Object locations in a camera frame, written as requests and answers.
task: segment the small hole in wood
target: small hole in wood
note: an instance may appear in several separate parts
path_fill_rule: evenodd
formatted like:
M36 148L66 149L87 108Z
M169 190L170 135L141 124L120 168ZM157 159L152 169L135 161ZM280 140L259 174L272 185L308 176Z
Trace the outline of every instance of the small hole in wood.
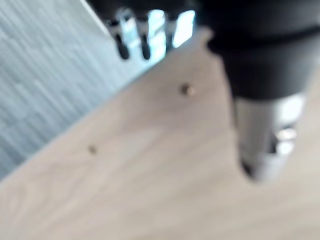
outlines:
M92 155L96 155L97 154L97 148L95 146L89 146L88 147L89 153L91 153Z
M183 95L186 95L186 96L194 96L196 93L196 90L191 84L185 83L181 86L181 92Z

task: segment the gray wood floor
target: gray wood floor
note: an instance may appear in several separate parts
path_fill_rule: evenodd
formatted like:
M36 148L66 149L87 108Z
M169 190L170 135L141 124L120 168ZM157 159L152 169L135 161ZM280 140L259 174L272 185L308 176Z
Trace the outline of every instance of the gray wood floor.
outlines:
M0 179L160 58L122 61L80 0L0 1Z

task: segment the hole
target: hole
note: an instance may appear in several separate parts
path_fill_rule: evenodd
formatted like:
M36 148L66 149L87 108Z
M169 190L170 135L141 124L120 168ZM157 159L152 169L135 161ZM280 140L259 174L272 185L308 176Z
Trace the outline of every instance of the hole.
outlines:
M196 93L196 90L189 83L185 83L181 86L181 92L183 95L186 95L186 96L194 96Z
M91 153L92 155L96 155L97 154L97 148L95 146L89 146L88 147L89 153Z

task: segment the light wood grain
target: light wood grain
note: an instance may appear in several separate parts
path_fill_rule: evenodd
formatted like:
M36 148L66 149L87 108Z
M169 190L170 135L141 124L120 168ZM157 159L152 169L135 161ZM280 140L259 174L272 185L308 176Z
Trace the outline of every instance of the light wood grain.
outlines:
M242 174L206 34L170 54L0 186L2 240L317 240L320 83L277 181ZM191 83L195 95L180 94Z

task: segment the drill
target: drill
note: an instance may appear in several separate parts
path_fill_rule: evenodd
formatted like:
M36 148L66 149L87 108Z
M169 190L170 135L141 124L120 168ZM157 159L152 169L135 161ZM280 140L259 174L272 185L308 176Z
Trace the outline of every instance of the drill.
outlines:
M320 50L320 0L88 0L128 59L122 21L134 17L143 57L151 57L149 12L165 12L166 51L179 15L195 11L209 27L208 51L221 56L232 96L239 160L254 181L278 176L297 137L296 124Z

